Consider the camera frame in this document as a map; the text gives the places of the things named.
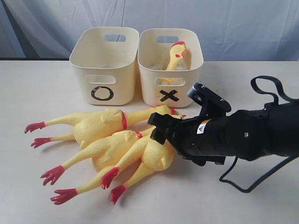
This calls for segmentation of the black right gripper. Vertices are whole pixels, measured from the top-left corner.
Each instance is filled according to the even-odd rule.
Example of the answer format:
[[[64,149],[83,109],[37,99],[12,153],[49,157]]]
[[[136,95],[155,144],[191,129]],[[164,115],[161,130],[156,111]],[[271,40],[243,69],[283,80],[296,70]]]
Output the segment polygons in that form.
[[[156,127],[150,134],[152,140],[161,145],[169,142],[179,155],[200,166],[207,161],[221,165],[226,157],[238,156],[234,116],[198,120],[154,112],[147,123]]]

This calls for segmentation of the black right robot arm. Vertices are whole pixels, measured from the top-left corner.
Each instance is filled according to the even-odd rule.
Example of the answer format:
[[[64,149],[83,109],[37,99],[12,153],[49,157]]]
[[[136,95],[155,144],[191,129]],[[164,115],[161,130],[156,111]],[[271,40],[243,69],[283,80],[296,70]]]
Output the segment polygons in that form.
[[[299,153],[299,112],[291,104],[230,110],[230,106],[207,104],[189,119],[153,113],[148,123],[156,131],[151,137],[159,143],[169,142],[184,159],[200,166],[208,161],[222,165],[227,156],[254,161]]]

